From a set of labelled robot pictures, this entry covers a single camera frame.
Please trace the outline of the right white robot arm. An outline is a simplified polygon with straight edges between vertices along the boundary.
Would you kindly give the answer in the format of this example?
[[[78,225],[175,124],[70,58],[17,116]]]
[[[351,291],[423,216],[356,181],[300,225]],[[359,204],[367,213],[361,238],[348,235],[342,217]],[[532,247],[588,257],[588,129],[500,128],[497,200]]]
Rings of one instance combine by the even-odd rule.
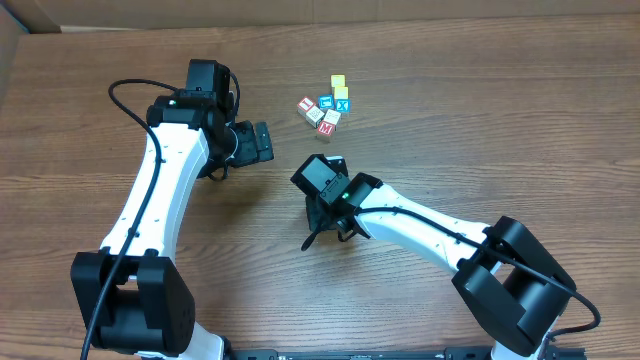
[[[493,359],[542,359],[576,284],[529,229],[503,216],[494,225],[456,219],[413,202],[381,180],[341,173],[294,176],[316,232],[399,245],[451,275]]]

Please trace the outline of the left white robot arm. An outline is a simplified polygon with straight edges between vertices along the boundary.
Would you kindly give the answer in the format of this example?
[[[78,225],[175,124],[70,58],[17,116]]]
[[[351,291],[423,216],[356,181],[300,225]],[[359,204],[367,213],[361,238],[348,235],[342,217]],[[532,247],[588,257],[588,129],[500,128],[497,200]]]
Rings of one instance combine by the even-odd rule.
[[[178,233],[197,179],[273,157],[265,123],[236,122],[212,92],[160,96],[142,123],[146,153],[112,230],[79,252],[70,276],[91,347],[148,359],[225,359],[225,338],[196,321],[175,265]]]

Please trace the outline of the red M block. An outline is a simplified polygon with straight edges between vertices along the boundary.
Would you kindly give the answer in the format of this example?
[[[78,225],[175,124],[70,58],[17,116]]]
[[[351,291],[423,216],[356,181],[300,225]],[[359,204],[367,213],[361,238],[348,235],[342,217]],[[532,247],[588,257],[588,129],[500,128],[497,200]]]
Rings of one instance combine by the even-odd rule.
[[[335,125],[330,122],[321,121],[316,128],[316,138],[323,142],[330,142],[335,132]]]

